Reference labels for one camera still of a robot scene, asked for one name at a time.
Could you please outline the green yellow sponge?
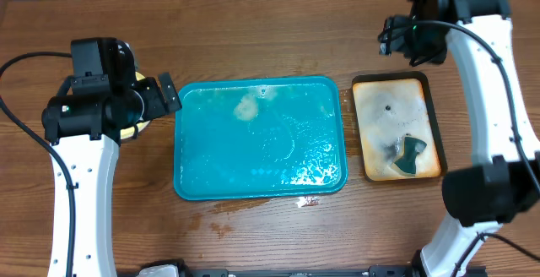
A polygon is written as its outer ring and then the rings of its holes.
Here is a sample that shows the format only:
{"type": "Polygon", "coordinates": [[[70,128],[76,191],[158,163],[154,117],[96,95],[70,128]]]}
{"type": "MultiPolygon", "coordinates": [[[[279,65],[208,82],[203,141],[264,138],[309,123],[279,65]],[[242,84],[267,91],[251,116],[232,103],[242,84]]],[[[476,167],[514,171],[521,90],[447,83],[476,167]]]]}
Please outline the green yellow sponge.
{"type": "Polygon", "coordinates": [[[406,176],[414,176],[417,171],[416,159],[424,152],[427,144],[412,136],[406,136],[403,140],[402,153],[393,162],[399,172],[406,176]]]}

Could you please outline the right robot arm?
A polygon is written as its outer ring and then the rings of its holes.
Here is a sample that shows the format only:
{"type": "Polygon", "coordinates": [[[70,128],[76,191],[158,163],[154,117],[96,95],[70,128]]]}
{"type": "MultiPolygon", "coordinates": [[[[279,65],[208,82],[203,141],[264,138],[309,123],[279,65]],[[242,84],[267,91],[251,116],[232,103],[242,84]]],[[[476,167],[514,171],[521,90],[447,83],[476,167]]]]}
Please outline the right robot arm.
{"type": "Polygon", "coordinates": [[[386,19],[380,52],[412,66],[453,57],[467,102],[472,166],[444,176],[445,218],[401,276],[483,276],[469,262],[489,238],[539,200],[539,141],[529,121],[512,51],[508,0],[408,0],[386,19]]]}

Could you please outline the yellow-green plate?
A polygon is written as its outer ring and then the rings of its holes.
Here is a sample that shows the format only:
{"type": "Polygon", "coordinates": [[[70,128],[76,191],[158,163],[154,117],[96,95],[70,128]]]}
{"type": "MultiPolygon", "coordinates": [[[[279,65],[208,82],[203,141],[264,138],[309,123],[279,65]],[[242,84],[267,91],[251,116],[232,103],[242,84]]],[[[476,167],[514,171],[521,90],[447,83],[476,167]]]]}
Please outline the yellow-green plate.
{"type": "Polygon", "coordinates": [[[136,90],[127,92],[126,101],[127,125],[120,131],[121,141],[137,139],[141,132],[150,124],[150,121],[143,120],[144,102],[141,94],[136,90]]]}

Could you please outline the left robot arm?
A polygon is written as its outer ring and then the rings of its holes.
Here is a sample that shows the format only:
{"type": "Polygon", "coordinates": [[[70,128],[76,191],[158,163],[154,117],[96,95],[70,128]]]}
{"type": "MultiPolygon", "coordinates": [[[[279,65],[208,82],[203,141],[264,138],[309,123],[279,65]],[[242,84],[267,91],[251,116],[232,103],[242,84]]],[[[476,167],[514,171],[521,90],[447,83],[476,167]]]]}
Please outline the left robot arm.
{"type": "Polygon", "coordinates": [[[73,75],[42,113],[54,171],[50,276],[114,276],[112,184],[122,131],[181,109],[168,73],[138,78],[127,43],[72,41],[73,75]]]}

